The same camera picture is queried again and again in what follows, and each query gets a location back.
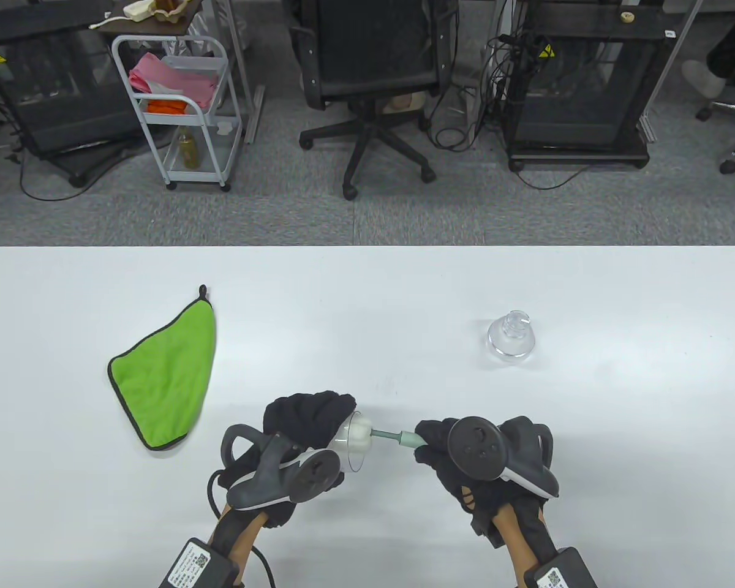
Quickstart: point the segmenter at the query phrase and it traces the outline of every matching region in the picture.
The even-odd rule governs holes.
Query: pink cloth
[[[150,83],[169,88],[172,93],[188,96],[202,109],[210,107],[218,84],[217,78],[175,70],[174,67],[164,64],[152,53],[145,53],[136,67],[130,70],[129,81],[134,89],[147,94],[152,93]]]

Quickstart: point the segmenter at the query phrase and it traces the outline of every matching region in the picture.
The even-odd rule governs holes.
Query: black glove
[[[331,390],[278,398],[264,411],[264,434],[280,432],[303,448],[323,449],[329,445],[337,429],[355,408],[356,400],[351,394],[337,394]],[[295,459],[299,454],[300,451],[287,453],[283,461]],[[256,471],[260,458],[261,453],[254,445],[220,474],[218,485],[231,488],[242,476]],[[329,489],[340,485],[343,478],[341,472]],[[269,518],[265,526],[283,526],[292,517],[296,506],[297,504],[286,501],[261,509]]]
[[[513,504],[525,496],[538,499],[540,506],[544,503],[544,499],[514,482],[500,479],[479,481],[466,476],[449,457],[447,449],[449,431],[457,422],[457,419],[421,421],[414,432],[427,445],[416,448],[414,457],[418,463],[429,465],[435,470],[443,487],[457,499],[466,513],[474,513],[476,510],[493,518],[502,506]]]

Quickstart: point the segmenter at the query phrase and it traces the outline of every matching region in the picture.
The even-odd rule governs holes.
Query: qr code
[[[558,571],[551,570],[548,572],[547,581],[550,582],[550,586],[558,586],[561,583],[561,577],[558,576]]]

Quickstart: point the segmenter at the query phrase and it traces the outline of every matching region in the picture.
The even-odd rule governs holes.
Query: desk leg
[[[684,44],[684,39],[686,39],[687,34],[689,34],[689,30],[692,28],[692,23],[695,22],[695,17],[697,17],[698,12],[700,12],[701,6],[703,6],[703,0],[692,0],[692,6],[689,8],[689,12],[686,13],[686,17],[684,17],[684,28],[678,34],[678,40],[676,41],[675,47],[673,47],[673,53],[669,56],[667,65],[665,65],[664,71],[662,71],[659,81],[656,84],[653,93],[650,95],[650,99],[648,99],[648,104],[645,106],[645,112],[641,117],[639,117],[639,126],[642,128],[642,132],[644,132],[648,143],[656,143],[658,140],[653,127],[650,125],[650,109],[656,100],[656,96],[658,96],[659,90],[662,89],[662,85],[664,84],[665,79],[667,79],[670,69],[673,67],[675,58],[678,57],[681,45]]]
[[[218,2],[218,0],[208,0],[206,3]],[[228,33],[231,36],[231,44],[233,45],[234,56],[236,57],[236,66],[239,69],[239,78],[242,81],[242,91],[245,94],[245,102],[247,103],[247,126],[245,126],[245,143],[250,145],[256,138],[256,130],[258,129],[258,120],[262,115],[262,104],[264,104],[264,90],[262,85],[256,86],[256,91],[251,93],[250,83],[247,80],[247,69],[245,69],[245,58],[242,54],[242,44],[239,42],[239,32],[236,30],[234,23],[234,12],[231,9],[231,0],[220,0],[225,8],[227,17]],[[213,6],[216,16],[218,10]]]

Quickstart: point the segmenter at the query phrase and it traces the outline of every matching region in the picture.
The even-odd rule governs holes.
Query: white metal cart
[[[166,56],[161,61],[177,70],[199,73],[202,75],[217,75],[218,82],[214,91],[213,101],[207,110],[196,104],[191,98],[180,94],[148,94],[136,92],[130,86],[129,76],[120,59],[120,45],[128,41],[205,41],[213,48],[213,57]],[[136,116],[141,129],[153,152],[155,162],[168,190],[174,190],[177,182],[208,182],[220,184],[221,191],[231,189],[228,179],[236,159],[236,150],[242,137],[242,117],[239,115],[239,104],[234,91],[234,81],[231,77],[231,66],[228,53],[217,39],[203,36],[159,37],[146,34],[121,34],[112,42],[112,57],[120,72],[123,84],[132,100]],[[231,98],[234,114],[220,115],[225,91]],[[161,115],[147,112],[150,100],[178,100],[187,104],[186,114]],[[149,125],[169,125],[178,127],[172,137],[166,155],[161,159],[155,142],[149,132]],[[183,164],[183,157],[179,153],[179,127],[189,127],[200,153],[200,167],[188,169]]]

